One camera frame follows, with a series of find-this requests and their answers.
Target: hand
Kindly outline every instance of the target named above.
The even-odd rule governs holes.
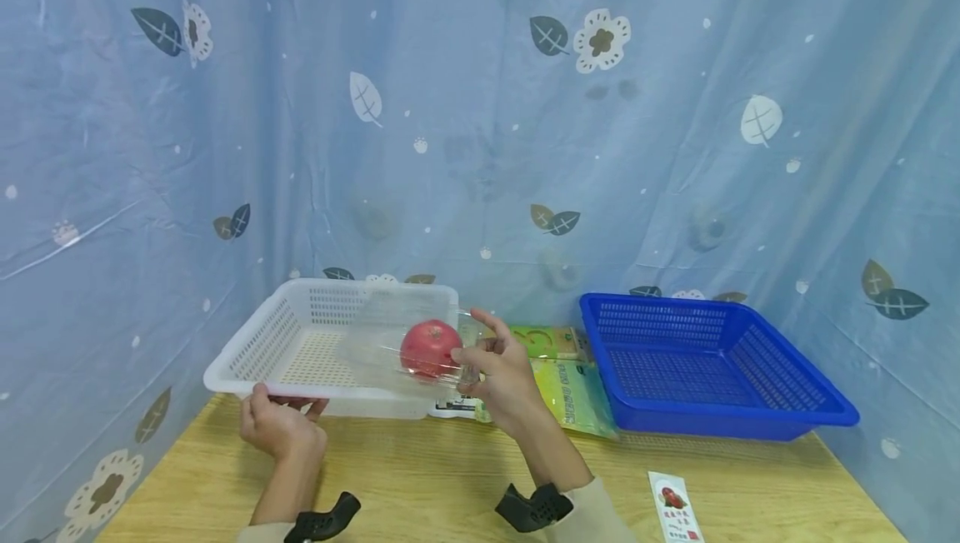
[[[318,454],[327,450],[327,433],[316,420],[327,409],[327,399],[271,398],[267,386],[258,383],[253,394],[242,400],[240,438],[276,461],[296,454]],[[309,406],[306,413],[301,413]]]
[[[510,327],[500,318],[479,308],[470,310],[470,316],[486,324],[497,336],[480,346],[453,350],[454,361],[474,366],[484,374],[479,383],[460,385],[458,389],[465,396],[484,402],[493,423],[517,440],[531,424],[550,415],[534,379],[527,348],[513,339]],[[552,415],[549,422],[556,423]]]

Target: white plastic basket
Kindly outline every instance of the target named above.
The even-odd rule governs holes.
[[[275,396],[330,399],[331,416],[423,418],[434,402],[362,386],[340,359],[339,342],[374,289],[398,295],[448,299],[447,316],[457,324],[459,300],[449,286],[376,281],[298,278],[287,281],[260,304],[203,373],[208,390],[248,396],[264,381]]]

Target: black wrist device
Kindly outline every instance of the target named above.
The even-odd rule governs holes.
[[[283,543],[327,541],[340,535],[350,520],[360,511],[360,500],[344,491],[329,512],[302,511],[294,528],[283,538]]]
[[[557,491],[553,482],[537,487],[530,499],[520,495],[511,482],[497,504],[497,513],[517,532],[539,531],[561,521],[570,511],[573,511],[573,501]]]

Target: person's right hand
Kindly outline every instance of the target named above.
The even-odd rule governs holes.
[[[453,350],[454,361],[474,366],[484,375],[478,383],[460,385],[458,390],[484,402],[493,423],[516,440],[532,418],[550,410],[537,388],[527,348],[513,339],[510,327],[479,308],[470,309],[470,316],[490,327],[495,337],[479,346]]]

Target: white dot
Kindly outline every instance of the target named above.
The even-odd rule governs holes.
[[[899,457],[899,445],[896,441],[893,441],[892,438],[885,438],[885,440],[880,441],[880,449],[883,450],[883,454],[886,457],[889,457],[890,460],[896,460]]]

